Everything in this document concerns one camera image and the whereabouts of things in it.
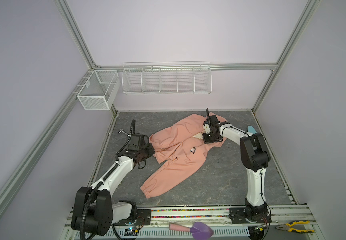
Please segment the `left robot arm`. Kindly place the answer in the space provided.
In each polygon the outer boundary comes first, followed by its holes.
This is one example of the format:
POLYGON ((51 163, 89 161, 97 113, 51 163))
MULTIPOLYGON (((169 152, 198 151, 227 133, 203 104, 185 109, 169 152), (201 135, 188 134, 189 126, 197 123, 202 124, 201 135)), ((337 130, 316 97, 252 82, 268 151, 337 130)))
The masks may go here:
POLYGON ((134 168, 142 170, 146 160, 155 154, 147 135, 137 133, 132 120, 127 141, 115 153, 115 162, 88 187, 81 187, 75 197, 71 227, 79 231, 81 240, 103 236, 118 222, 135 224, 140 218, 132 201, 113 203, 112 195, 134 168))

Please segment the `yellow-handled pliers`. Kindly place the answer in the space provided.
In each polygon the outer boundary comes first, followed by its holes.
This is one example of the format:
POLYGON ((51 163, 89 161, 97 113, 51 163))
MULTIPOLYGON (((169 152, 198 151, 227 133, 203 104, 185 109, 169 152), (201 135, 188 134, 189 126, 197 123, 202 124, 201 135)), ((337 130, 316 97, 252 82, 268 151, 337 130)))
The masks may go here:
POLYGON ((294 221, 290 223, 286 223, 283 225, 279 225, 276 227, 277 230, 290 232, 290 233, 300 233, 300 234, 306 234, 306 233, 314 233, 315 230, 312 229, 298 229, 298 225, 308 225, 310 221, 294 221))

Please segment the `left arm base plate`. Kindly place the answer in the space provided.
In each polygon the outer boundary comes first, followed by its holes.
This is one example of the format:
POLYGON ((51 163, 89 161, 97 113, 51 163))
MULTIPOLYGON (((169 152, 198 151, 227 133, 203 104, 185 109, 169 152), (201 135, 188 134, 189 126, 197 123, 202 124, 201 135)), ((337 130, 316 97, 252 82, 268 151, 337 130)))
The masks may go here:
POLYGON ((131 213, 129 218, 119 220, 114 224, 117 226, 149 226, 151 219, 151 209, 137 209, 135 213, 131 213))

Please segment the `pink zip jacket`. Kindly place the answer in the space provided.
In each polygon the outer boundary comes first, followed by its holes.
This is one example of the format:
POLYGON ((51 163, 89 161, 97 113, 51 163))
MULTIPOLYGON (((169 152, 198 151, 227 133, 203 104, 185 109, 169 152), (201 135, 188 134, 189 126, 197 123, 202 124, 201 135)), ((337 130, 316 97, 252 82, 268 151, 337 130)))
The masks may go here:
POLYGON ((204 132, 206 117, 192 114, 149 137, 159 164, 163 164, 140 187, 147 199, 173 189, 197 172, 208 152, 224 142, 206 144, 198 135, 204 132))

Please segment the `teal plastic trowel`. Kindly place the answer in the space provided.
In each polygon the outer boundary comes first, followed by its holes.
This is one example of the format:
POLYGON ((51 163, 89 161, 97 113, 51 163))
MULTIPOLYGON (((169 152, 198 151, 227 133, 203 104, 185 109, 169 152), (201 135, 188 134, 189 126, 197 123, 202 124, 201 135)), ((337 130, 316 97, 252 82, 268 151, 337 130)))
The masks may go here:
POLYGON ((251 134, 256 134, 257 133, 256 129, 253 126, 248 126, 247 127, 247 131, 249 133, 251 133, 251 134))

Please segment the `purple pink-handled scoop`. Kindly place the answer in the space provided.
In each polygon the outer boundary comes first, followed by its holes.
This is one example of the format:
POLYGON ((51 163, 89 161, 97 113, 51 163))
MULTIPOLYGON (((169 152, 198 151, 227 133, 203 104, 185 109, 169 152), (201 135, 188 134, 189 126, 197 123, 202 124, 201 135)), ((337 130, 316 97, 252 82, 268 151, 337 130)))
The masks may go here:
POLYGON ((194 223, 192 227, 170 223, 169 230, 191 233, 195 240, 209 240, 214 235, 213 230, 208 225, 201 222, 194 223))

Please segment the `small green-handled screwdriver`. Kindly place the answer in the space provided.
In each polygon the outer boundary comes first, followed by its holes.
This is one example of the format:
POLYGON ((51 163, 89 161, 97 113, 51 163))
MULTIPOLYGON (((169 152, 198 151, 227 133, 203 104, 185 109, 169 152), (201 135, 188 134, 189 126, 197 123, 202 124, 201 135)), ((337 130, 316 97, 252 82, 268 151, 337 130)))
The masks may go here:
POLYGON ((131 134, 125 132, 123 129, 119 129, 118 134, 124 134, 124 135, 126 135, 128 138, 131 137, 131 134))

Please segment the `white mesh box basket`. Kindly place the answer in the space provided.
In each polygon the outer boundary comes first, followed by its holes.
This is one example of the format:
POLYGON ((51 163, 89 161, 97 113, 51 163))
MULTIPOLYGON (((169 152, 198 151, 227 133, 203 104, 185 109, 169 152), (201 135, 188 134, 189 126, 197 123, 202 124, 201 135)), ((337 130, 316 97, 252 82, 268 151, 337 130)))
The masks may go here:
POLYGON ((93 70, 77 97, 85 110, 110 111, 120 86, 117 71, 93 70))

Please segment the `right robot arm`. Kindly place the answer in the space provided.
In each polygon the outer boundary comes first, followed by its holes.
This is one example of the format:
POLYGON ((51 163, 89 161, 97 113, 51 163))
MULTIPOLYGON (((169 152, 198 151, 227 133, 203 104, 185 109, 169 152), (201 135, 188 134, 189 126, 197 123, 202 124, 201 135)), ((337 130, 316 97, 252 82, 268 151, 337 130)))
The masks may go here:
POLYGON ((247 222, 271 222, 271 212, 264 195, 265 174, 271 156, 261 133, 243 131, 217 116, 207 114, 202 138, 206 144, 221 143, 225 138, 240 146, 240 158, 247 171, 245 208, 240 214, 247 222))

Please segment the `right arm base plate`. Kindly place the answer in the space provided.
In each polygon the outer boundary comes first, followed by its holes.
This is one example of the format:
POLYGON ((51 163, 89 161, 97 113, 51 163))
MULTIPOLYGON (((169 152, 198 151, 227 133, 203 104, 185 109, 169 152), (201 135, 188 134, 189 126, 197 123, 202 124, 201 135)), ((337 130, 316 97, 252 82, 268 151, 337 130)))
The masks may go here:
POLYGON ((233 224, 269 224, 272 223, 268 210, 256 213, 245 207, 229 208, 229 219, 233 224))

